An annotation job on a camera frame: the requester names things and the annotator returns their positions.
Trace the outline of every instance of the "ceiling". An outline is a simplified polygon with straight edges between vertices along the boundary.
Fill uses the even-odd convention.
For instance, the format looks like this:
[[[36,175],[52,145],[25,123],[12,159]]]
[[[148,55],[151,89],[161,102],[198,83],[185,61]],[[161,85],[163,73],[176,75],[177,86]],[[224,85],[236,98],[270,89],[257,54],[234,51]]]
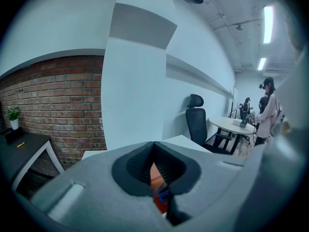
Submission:
[[[260,58],[267,58],[263,75],[288,74],[295,66],[288,40],[283,7],[276,0],[204,0],[189,4],[208,22],[224,46],[236,73],[258,72]],[[263,7],[274,6],[272,41],[263,44]],[[243,30],[237,30],[241,23]]]

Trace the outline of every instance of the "pink jacket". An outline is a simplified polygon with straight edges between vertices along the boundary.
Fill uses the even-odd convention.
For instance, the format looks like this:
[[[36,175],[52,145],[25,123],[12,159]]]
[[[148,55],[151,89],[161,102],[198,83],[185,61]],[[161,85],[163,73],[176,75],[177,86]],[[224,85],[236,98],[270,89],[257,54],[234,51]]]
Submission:
[[[254,117],[256,123],[260,123],[259,129],[256,132],[257,137],[268,138],[270,136],[270,129],[277,119],[279,104],[275,94],[271,94],[268,104],[263,113]]]

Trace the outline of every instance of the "brick wall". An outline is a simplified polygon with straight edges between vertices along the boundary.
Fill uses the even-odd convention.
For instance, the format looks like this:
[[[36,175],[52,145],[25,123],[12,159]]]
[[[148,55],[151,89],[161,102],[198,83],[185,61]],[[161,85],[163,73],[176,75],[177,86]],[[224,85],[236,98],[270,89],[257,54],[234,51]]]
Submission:
[[[101,124],[103,56],[55,58],[18,70],[0,80],[3,116],[9,106],[21,110],[23,131],[51,136],[51,145],[67,169],[85,150],[106,150]],[[6,127],[11,127],[6,120]],[[46,153],[32,166],[57,175]]]

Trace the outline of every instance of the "round table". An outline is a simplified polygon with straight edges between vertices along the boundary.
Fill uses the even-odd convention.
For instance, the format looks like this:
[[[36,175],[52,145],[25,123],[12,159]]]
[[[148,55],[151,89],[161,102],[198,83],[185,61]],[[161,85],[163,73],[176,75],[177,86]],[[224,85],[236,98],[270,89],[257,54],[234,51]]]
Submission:
[[[249,135],[249,134],[253,134],[254,133],[254,126],[247,124],[246,128],[237,126],[237,125],[233,125],[233,121],[235,119],[234,118],[227,118],[227,117],[212,117],[209,118],[209,121],[214,124],[215,126],[218,127],[218,134],[220,134],[221,129],[229,131],[229,136],[231,135],[231,133],[233,134],[237,134],[236,140],[234,142],[234,145],[231,149],[231,155],[234,153],[234,151],[236,150],[236,147],[239,143],[239,140],[241,138],[242,135]],[[221,143],[221,141],[215,141],[214,142],[214,146],[218,147]]]

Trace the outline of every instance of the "chair headrest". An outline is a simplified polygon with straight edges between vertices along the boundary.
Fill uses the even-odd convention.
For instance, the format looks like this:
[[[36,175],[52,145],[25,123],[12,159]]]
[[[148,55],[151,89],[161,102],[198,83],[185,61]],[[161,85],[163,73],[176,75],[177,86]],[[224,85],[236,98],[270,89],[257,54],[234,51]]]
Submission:
[[[204,100],[201,96],[195,94],[191,94],[190,96],[191,100],[188,107],[200,107],[204,105]]]

